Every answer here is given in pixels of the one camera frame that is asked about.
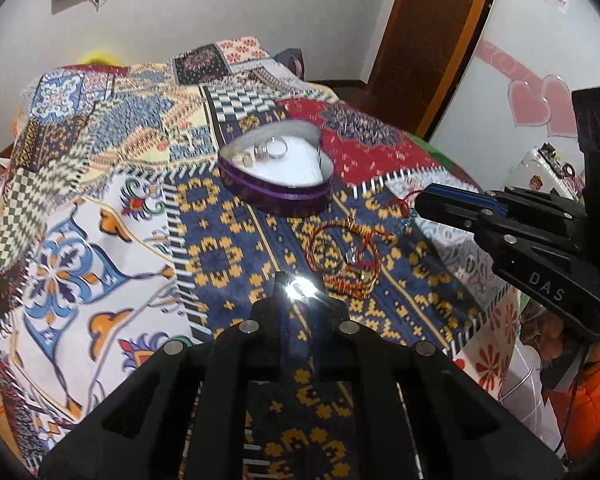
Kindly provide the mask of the person's right hand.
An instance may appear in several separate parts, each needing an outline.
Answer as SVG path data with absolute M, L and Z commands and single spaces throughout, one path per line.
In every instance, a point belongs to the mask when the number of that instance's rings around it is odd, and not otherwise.
M 521 312 L 520 341 L 532 347 L 544 361 L 553 361 L 565 351 L 564 321 L 558 315 L 529 300 Z

